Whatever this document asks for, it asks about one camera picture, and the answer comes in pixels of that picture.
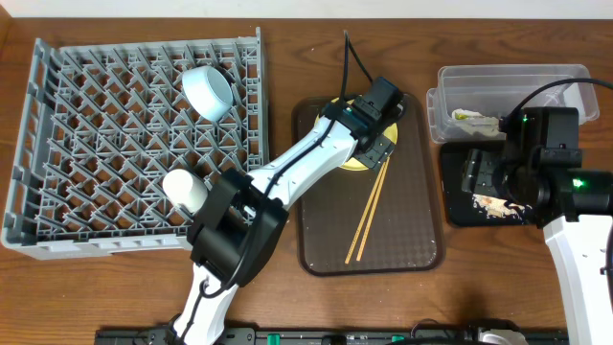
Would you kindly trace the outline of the yellow round plate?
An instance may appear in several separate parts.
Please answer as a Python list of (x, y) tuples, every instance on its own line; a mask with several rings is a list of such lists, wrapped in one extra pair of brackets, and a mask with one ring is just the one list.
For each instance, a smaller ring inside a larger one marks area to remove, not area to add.
[[(347, 101), (347, 104), (352, 104), (354, 99)], [(322, 131), (324, 131), (328, 127), (329, 122), (331, 120), (327, 117), (323, 117), (322, 114), (323, 114), (323, 110), (322, 110), (322, 113), (315, 120), (314, 129), (321, 129)], [(390, 126), (387, 126), (384, 130), (384, 135), (388, 137), (389, 139), (391, 139), (396, 144), (397, 143), (397, 124), (393, 123)], [(353, 148), (352, 155), (341, 165), (341, 168), (348, 170), (348, 171), (365, 171), (367, 170), (367, 168), (363, 164), (358, 162), (354, 158), (354, 155), (356, 153), (364, 152), (367, 149), (358, 149), (356, 147), (357, 141), (355, 139), (353, 140), (355, 141), (355, 146)]]

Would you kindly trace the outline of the white tissue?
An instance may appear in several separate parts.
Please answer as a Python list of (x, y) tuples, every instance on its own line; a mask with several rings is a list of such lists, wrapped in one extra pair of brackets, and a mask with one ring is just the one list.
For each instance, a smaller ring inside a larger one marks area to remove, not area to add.
[(500, 134), (499, 120), (492, 117), (484, 117), (480, 119), (455, 121), (455, 125), (473, 137), (493, 138)]

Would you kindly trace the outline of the light blue bowl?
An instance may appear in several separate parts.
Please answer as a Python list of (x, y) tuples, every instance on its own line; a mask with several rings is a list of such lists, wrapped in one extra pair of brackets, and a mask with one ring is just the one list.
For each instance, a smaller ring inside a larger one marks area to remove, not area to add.
[(182, 86), (192, 108), (209, 122), (218, 122), (233, 106), (230, 83), (212, 66), (184, 72)]

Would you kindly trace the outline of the small white cup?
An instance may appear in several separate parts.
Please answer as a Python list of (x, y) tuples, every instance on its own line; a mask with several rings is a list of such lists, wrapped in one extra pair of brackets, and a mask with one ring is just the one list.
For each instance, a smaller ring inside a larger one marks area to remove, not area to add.
[(197, 213), (203, 206), (208, 189), (196, 175), (182, 169), (168, 172), (162, 180), (162, 188), (174, 206)]

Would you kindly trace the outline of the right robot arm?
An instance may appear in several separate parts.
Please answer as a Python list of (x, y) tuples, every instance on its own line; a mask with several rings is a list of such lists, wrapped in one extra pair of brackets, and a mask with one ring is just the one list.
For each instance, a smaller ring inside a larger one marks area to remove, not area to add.
[(611, 172), (582, 166), (574, 108), (515, 110), (499, 129), (501, 150), (469, 152), (463, 190), (531, 210), (555, 263), (570, 343), (611, 343)]

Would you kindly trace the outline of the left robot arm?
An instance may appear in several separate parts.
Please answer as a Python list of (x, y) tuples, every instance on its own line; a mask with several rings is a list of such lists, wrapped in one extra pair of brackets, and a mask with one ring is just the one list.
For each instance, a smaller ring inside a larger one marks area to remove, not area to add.
[(194, 214), (187, 240), (193, 283), (170, 344), (212, 344), (239, 288), (269, 261), (291, 206), (318, 180), (358, 158), (378, 169), (394, 148), (384, 131), (403, 115), (402, 98), (358, 96), (327, 103), (310, 132), (271, 163), (226, 170)]

